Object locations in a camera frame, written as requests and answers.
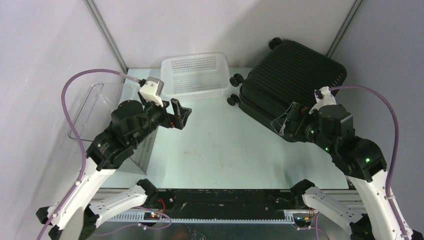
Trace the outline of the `black ribbed hard-shell suitcase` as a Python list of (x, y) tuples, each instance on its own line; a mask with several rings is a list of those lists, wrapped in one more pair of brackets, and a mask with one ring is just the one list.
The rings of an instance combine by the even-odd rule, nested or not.
[[(239, 93), (232, 93), (226, 101), (230, 106), (238, 105), (279, 136), (272, 130), (272, 120), (281, 116), (292, 102), (312, 108), (316, 104), (315, 90), (342, 85), (347, 70), (337, 61), (293, 40), (275, 37), (268, 45), (270, 52), (247, 77), (235, 73), (229, 78), (233, 87), (239, 87)], [(331, 144), (333, 137), (322, 134), (318, 118), (313, 119), (310, 143)]]

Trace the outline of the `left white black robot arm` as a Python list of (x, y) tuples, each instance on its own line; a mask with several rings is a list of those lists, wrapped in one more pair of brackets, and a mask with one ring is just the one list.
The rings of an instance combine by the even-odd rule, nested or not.
[(101, 201), (93, 197), (102, 184), (129, 159), (157, 128), (182, 130), (192, 109), (173, 98), (162, 105), (126, 100), (111, 113), (111, 121), (88, 148), (82, 149), (82, 165), (69, 191), (52, 206), (41, 207), (36, 216), (52, 240), (70, 234), (76, 240), (89, 238), (107, 220), (132, 208), (153, 208), (159, 191), (148, 179)]

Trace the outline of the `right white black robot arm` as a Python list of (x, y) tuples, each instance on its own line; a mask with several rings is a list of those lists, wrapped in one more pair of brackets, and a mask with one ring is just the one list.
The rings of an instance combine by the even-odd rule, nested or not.
[(365, 212), (359, 212), (329, 197), (304, 179), (291, 188), (291, 204), (319, 211), (338, 224), (352, 240), (421, 240), (423, 234), (396, 219), (393, 197), (387, 194), (387, 162), (373, 141), (356, 136), (353, 116), (343, 106), (319, 109), (293, 102), (272, 120), (272, 129), (285, 140), (312, 143), (331, 157), (334, 165), (357, 190)]

